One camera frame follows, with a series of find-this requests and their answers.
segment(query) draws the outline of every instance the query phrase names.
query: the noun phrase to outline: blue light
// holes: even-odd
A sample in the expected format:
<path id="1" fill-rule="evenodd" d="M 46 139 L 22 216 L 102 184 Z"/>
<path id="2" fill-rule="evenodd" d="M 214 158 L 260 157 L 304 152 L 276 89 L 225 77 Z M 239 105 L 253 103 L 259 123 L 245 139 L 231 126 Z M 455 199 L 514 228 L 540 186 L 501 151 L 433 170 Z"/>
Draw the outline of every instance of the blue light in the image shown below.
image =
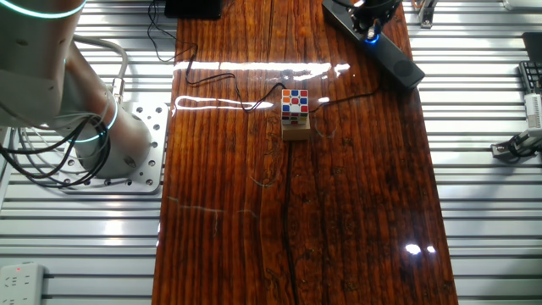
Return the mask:
<path id="1" fill-rule="evenodd" d="M 79 12 L 85 6 L 86 0 L 84 0 L 83 3 L 78 8 L 72 9 L 69 12 L 56 13 L 56 14 L 53 14 L 53 13 L 40 13 L 40 12 L 31 11 L 31 10 L 26 9 L 26 8 L 21 8 L 20 6 L 17 6 L 15 4 L 9 2 L 8 0 L 0 0 L 0 4 L 2 4 L 3 6 L 5 6 L 7 8 L 11 8 L 12 10 L 14 10 L 17 13 L 25 14 L 25 15 L 31 16 L 31 17 L 42 18 L 42 19 L 61 19 L 61 18 L 64 18 L 64 17 L 69 17 L 69 16 Z"/>
<path id="2" fill-rule="evenodd" d="M 372 41 L 370 40 L 365 40 L 366 43 L 370 43 L 370 44 L 375 44 L 380 38 L 380 35 L 377 35 L 376 38 L 374 38 Z"/>
<path id="3" fill-rule="evenodd" d="M 119 114 L 119 106 L 117 105 L 117 103 L 114 103 L 114 104 L 115 104 L 115 115 L 113 116 L 113 119 L 111 120 L 111 123 L 109 123 L 108 130 L 113 128 L 113 124 L 115 124 L 115 120 L 117 120 L 117 114 Z M 94 141 L 97 138 L 99 138 L 100 136 L 103 136 L 103 133 L 104 132 L 100 133 L 99 135 L 95 135 L 92 138 L 89 138 L 89 139 L 86 139 L 86 140 L 76 140 L 75 143 L 87 143 L 87 142 L 90 142 L 90 141 Z"/>

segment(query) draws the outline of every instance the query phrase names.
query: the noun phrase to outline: small wooden stand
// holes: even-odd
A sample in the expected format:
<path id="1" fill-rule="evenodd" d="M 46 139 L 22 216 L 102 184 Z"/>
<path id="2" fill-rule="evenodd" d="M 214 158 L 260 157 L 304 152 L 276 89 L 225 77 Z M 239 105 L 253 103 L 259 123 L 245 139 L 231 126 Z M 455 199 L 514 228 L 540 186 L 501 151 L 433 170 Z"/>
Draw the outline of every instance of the small wooden stand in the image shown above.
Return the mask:
<path id="1" fill-rule="evenodd" d="M 311 137 L 311 118 L 307 117 L 306 124 L 282 125 L 282 141 L 306 141 Z"/>

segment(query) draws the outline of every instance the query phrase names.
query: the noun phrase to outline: wooden tabletop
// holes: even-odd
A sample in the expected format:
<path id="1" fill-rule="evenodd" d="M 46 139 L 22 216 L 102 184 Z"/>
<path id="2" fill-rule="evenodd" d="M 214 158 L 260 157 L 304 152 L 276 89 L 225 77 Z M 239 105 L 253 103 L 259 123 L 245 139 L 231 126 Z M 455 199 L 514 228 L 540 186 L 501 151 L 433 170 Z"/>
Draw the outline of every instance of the wooden tabletop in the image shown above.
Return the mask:
<path id="1" fill-rule="evenodd" d="M 402 7 L 384 33 L 412 56 Z M 279 81 L 311 109 L 384 89 L 284 142 L 280 90 L 245 114 L 233 79 L 188 85 L 182 53 L 152 304 L 457 304 L 419 97 L 389 89 L 321 0 L 226 1 L 178 38 L 199 46 L 191 80 L 234 73 L 246 101 Z"/>

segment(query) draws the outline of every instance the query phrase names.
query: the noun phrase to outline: rubik's cube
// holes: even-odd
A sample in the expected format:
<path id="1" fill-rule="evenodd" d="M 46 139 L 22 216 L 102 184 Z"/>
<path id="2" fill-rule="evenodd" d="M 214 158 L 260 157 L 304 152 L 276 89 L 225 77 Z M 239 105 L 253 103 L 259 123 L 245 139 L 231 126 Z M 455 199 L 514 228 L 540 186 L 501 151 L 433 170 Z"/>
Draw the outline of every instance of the rubik's cube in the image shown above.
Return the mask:
<path id="1" fill-rule="evenodd" d="M 308 90 L 282 91 L 282 124 L 306 124 L 308 117 Z"/>

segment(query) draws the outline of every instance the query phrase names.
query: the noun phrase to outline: power outlet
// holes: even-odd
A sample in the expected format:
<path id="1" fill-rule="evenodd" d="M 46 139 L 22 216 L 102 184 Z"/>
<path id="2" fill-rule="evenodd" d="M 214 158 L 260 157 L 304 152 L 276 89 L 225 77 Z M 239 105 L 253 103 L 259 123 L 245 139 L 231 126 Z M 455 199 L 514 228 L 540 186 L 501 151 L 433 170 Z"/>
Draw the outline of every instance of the power outlet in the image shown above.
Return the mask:
<path id="1" fill-rule="evenodd" d="M 0 269 L 0 305 L 40 305 L 43 267 L 24 263 Z"/>

